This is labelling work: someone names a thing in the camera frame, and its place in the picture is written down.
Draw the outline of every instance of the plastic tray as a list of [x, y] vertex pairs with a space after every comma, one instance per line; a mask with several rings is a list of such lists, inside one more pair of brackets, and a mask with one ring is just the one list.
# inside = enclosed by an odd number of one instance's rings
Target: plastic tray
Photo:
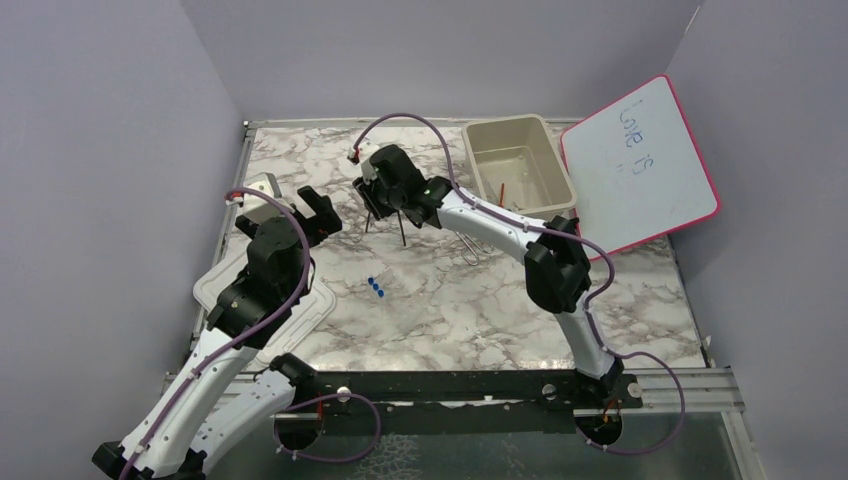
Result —
[[550, 220], [574, 207], [577, 195], [545, 120], [538, 115], [480, 120], [462, 127], [466, 154], [484, 200]]
[[[206, 309], [215, 307], [218, 295], [235, 280], [247, 265], [247, 252], [228, 255], [194, 284], [194, 298]], [[265, 348], [256, 355], [255, 363], [267, 366], [274, 357], [290, 352], [321, 323], [336, 307], [336, 296], [315, 279], [312, 291], [292, 308], [292, 316], [271, 337]]]

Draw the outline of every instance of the beige plastic bin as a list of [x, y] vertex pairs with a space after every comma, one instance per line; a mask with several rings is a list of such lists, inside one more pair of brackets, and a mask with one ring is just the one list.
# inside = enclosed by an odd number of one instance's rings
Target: beige plastic bin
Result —
[[538, 115], [480, 120], [462, 127], [477, 191], [507, 210], [550, 220], [577, 203], [551, 132]]

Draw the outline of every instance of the floor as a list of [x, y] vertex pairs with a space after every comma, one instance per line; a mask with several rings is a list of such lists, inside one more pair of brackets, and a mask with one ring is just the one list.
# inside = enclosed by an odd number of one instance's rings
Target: floor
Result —
[[[312, 124], [262, 128], [246, 178], [272, 173], [284, 195], [311, 185], [330, 195], [344, 230], [313, 250], [317, 278], [336, 296], [334, 311], [293, 350], [319, 370], [451, 370], [573, 368], [571, 351], [550, 314], [527, 297], [523, 267], [502, 253], [481, 254], [477, 266], [462, 258], [456, 235], [396, 219], [372, 224], [351, 182], [361, 175], [345, 155], [365, 124]], [[441, 127], [455, 158], [458, 181], [472, 187], [461, 124]], [[562, 126], [552, 125], [558, 145]], [[446, 175], [444, 155], [427, 128], [388, 126], [369, 133], [372, 143], [397, 143], [427, 176]], [[248, 239], [234, 231], [227, 254]], [[616, 350], [646, 350], [673, 367], [703, 367], [695, 323], [666, 239], [614, 255], [616, 278], [595, 308]], [[606, 279], [593, 262], [592, 280]], [[367, 283], [385, 291], [378, 297]], [[655, 367], [636, 358], [627, 367]]]

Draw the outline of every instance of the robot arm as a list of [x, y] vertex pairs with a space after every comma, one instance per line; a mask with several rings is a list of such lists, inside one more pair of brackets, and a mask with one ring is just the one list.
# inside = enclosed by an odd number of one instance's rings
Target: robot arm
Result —
[[[463, 196], [473, 202], [469, 206], [447, 179], [425, 179], [397, 145], [376, 151], [365, 145], [360, 154], [366, 156], [361, 163], [363, 175], [353, 185], [375, 219], [402, 211], [418, 228], [426, 223], [471, 235], [524, 265], [527, 293], [539, 307], [554, 314], [571, 346], [575, 369], [598, 382], [599, 393], [606, 394], [623, 366], [598, 345], [581, 306], [591, 285], [589, 260], [577, 242], [527, 229], [544, 226], [576, 234], [576, 220], [556, 217], [546, 223], [509, 212], [463, 190]], [[480, 205], [524, 228], [482, 213], [477, 208]]]
[[[248, 186], [280, 197], [271, 175], [255, 177]], [[311, 187], [301, 188], [298, 194], [315, 212], [306, 218], [294, 207], [291, 211], [310, 246], [341, 230], [341, 220], [328, 197], [319, 196]], [[257, 379], [254, 389], [209, 416], [233, 378], [291, 316], [291, 309], [222, 352], [202, 371], [197, 368], [213, 352], [269, 317], [296, 290], [303, 271], [302, 245], [289, 221], [278, 216], [279, 212], [275, 216], [268, 207], [264, 201], [244, 202], [244, 215], [236, 224], [253, 239], [247, 247], [247, 267], [218, 296], [207, 317], [207, 327], [175, 380], [129, 435], [120, 442], [104, 443], [95, 452], [92, 461], [109, 477], [202, 479], [202, 472], [257, 422], [291, 404], [297, 379], [271, 369]], [[190, 377], [194, 381], [186, 382]], [[167, 413], [157, 424], [163, 411]], [[147, 439], [154, 426], [158, 428]], [[128, 462], [133, 465], [121, 477]]]

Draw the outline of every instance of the white plastic lid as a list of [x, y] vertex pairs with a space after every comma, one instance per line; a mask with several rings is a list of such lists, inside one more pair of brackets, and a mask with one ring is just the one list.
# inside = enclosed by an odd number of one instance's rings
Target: white plastic lid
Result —
[[[211, 311], [218, 295], [236, 279], [245, 265], [245, 251], [225, 256], [194, 284], [194, 298], [206, 311]], [[312, 291], [301, 297], [300, 303], [292, 308], [291, 318], [274, 332], [265, 348], [256, 355], [256, 362], [267, 366], [274, 357], [292, 351], [335, 307], [336, 296], [316, 278], [312, 282]]]

